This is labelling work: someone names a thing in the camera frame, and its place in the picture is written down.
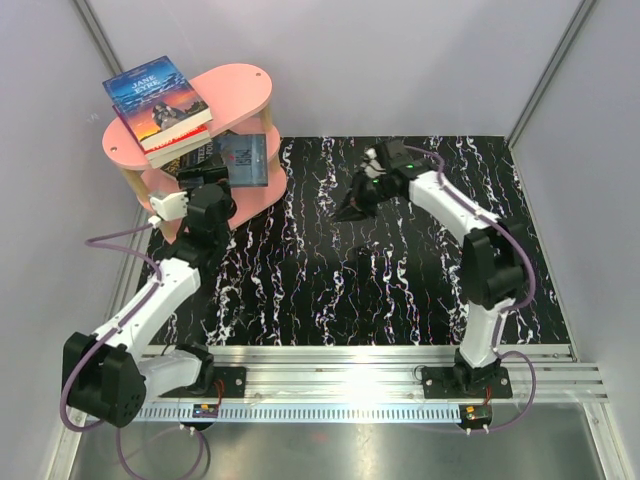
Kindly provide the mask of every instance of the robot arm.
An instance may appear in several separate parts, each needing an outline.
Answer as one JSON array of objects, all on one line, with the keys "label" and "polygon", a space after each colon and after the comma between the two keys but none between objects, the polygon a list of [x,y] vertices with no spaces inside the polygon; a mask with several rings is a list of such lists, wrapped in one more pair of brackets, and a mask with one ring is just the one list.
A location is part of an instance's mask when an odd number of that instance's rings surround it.
[{"label": "robot arm", "polygon": [[[426,159],[412,158],[398,140],[377,144],[366,153],[368,159],[354,175],[335,218],[352,221],[372,217],[379,202],[402,196],[429,212],[452,233],[462,246],[460,282],[469,300],[467,328],[456,353],[454,375],[461,391],[482,389],[500,366],[492,343],[496,325],[504,315],[501,311],[514,304],[516,293],[524,286],[525,273],[511,245],[479,217],[500,223],[517,239],[522,238],[522,226],[483,209],[444,175],[439,179]],[[440,181],[474,214],[456,202]]]},{"label": "robot arm", "polygon": [[[214,371],[213,357],[206,348],[178,345],[168,355],[151,359],[143,359],[143,354],[171,313],[198,290],[203,279],[217,275],[230,238],[228,219],[235,214],[227,178],[225,167],[198,166],[178,172],[186,192],[152,195],[151,205],[160,217],[152,223],[183,218],[175,242],[159,264],[161,278],[150,277],[131,301],[93,334],[76,332],[67,340],[63,390],[87,352],[102,343],[71,379],[67,405],[124,427],[145,401],[179,387],[199,395],[209,390]],[[125,315],[131,317],[123,325]]]}]

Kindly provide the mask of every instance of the pink shelf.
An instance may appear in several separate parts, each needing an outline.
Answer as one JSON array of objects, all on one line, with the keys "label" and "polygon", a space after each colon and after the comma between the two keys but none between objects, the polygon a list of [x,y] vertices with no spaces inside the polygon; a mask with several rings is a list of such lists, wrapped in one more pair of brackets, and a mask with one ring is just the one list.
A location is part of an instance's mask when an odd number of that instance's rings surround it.
[{"label": "pink shelf", "polygon": [[[271,78],[253,65],[222,65],[193,78],[191,85],[211,109],[213,120],[207,126],[212,137],[260,112],[271,99]],[[102,146],[111,161],[121,168],[151,168],[119,118],[105,130]]]},{"label": "pink shelf", "polygon": [[[268,106],[271,99],[271,78],[253,65],[231,64],[209,70],[191,80],[193,88],[211,109],[213,120],[207,124],[212,137],[225,130],[239,134],[265,133],[260,118],[254,115]],[[287,188],[287,176],[280,166],[278,151],[280,133],[273,127],[266,132],[269,156],[269,185],[267,187],[234,188],[231,193],[238,211],[229,220],[233,230],[276,203]],[[125,170],[143,170],[141,178],[149,191],[165,193],[179,191],[178,183],[160,169],[152,169],[138,143],[130,136],[119,118],[107,127],[102,137],[105,153],[118,167]],[[149,201],[140,203],[150,210]],[[177,230],[180,222],[172,222]]]}]

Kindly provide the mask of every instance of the book cover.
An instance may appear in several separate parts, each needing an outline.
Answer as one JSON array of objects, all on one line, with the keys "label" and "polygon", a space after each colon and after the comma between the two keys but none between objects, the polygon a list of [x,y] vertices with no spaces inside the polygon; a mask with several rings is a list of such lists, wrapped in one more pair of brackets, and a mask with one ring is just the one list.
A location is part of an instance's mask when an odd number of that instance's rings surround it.
[{"label": "book cover", "polygon": [[161,168],[175,177],[178,170],[205,161],[226,165],[231,187],[266,187],[269,184],[267,137],[264,134],[218,135],[206,145]]},{"label": "book cover", "polygon": [[150,150],[211,120],[209,107],[168,57],[105,82],[120,118],[144,150]]}]

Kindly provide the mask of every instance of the black and white patterned mat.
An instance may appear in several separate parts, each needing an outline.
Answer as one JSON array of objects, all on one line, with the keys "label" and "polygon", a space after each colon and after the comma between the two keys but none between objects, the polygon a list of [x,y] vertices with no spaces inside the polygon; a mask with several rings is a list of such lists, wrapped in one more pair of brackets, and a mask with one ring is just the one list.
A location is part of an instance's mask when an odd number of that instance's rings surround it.
[{"label": "black and white patterned mat", "polygon": [[[460,248],[404,200],[375,220],[334,223],[365,148],[379,138],[284,138],[285,197],[234,234],[217,279],[185,301],[154,343],[209,345],[443,345],[458,343]],[[506,343],[569,343],[520,180],[502,137],[409,137],[438,151],[462,192],[527,225],[535,301],[512,313]],[[148,252],[165,248],[155,232]],[[146,280],[144,270],[141,282]]]}]

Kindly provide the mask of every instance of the metal frame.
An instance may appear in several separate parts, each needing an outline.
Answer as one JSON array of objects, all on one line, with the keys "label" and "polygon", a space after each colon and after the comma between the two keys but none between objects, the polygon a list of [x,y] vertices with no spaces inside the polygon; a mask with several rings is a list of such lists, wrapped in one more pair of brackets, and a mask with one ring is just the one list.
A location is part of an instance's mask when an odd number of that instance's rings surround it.
[{"label": "metal frame", "polygon": [[[73,0],[73,3],[105,63],[114,74],[121,72],[120,62],[88,1]],[[596,4],[597,0],[583,0],[576,9],[508,137],[511,149]],[[139,209],[137,221],[141,223],[144,218],[144,212]],[[134,236],[130,246],[143,250],[149,235],[145,232]],[[121,266],[121,281],[113,294],[109,317],[135,293],[141,268],[140,261],[131,259],[125,260]],[[585,409],[607,478],[633,478],[597,366],[576,362],[570,345],[519,345],[518,349],[534,362],[538,376],[536,403],[580,403]],[[145,354],[157,355],[160,350],[161,347],[150,346]],[[210,350],[219,365],[247,367],[246,400],[251,404],[331,405],[366,400],[387,405],[415,405],[416,402],[425,402],[422,400],[422,387],[413,377],[415,366],[449,364],[454,347],[212,347]],[[509,369],[514,398],[526,401],[530,388],[528,367],[518,361],[506,361],[505,366]],[[180,399],[165,400],[180,403]],[[496,403],[513,401],[496,400]],[[82,412],[74,410],[71,416],[80,424],[86,421]],[[80,438],[80,434],[62,431],[46,478],[68,480]]]},{"label": "metal frame", "polygon": [[584,27],[587,19],[591,15],[591,12],[593,12],[593,9],[598,1],[599,0],[582,0],[580,2],[580,5],[578,5],[578,8],[576,8],[571,21],[569,21],[569,25],[567,25],[566,30],[560,38],[556,49],[549,59],[549,63],[547,63],[542,76],[538,80],[536,87],[533,89],[533,92],[531,93],[527,104],[522,110],[518,121],[507,137],[510,148],[514,148],[516,143],[518,143],[522,132],[526,128],[527,123],[529,123],[529,119],[533,115],[535,109],[538,107],[540,100],[542,100],[542,97],[546,93],[547,88],[558,72],[560,65],[567,56],[567,53],[571,49],[571,46],[578,38],[578,34],[582,30],[582,27]]}]

